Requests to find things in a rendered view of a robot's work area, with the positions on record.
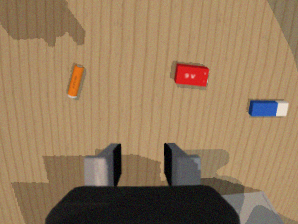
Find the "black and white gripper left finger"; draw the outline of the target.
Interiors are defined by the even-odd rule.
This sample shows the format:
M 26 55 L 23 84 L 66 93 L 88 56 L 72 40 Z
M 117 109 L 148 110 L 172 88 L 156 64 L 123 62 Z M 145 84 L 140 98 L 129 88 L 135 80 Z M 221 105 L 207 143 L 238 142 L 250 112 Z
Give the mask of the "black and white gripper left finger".
M 117 186 L 122 174 L 121 143 L 84 158 L 84 186 Z

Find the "blue and white eraser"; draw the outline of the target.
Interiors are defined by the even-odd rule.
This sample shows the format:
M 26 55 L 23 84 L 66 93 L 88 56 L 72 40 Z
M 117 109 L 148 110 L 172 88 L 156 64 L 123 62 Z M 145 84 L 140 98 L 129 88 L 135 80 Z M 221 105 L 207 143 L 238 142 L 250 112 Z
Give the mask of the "blue and white eraser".
M 286 116 L 289 103 L 283 100 L 250 100 L 251 116 Z

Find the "red nine-volt battery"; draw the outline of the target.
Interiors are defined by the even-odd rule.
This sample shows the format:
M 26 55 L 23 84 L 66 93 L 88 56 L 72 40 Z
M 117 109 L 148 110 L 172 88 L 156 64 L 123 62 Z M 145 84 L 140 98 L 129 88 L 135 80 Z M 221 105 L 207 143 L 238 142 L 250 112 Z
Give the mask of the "red nine-volt battery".
M 205 66 L 176 64 L 176 84 L 206 86 L 208 82 L 209 69 Z

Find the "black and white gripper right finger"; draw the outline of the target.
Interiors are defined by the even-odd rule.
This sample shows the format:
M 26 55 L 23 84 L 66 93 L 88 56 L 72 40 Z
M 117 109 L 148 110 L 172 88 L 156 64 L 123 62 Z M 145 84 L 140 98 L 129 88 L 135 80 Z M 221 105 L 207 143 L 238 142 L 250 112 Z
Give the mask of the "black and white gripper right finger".
M 164 143 L 164 174 L 168 185 L 201 185 L 201 157 L 188 155 L 175 143 Z

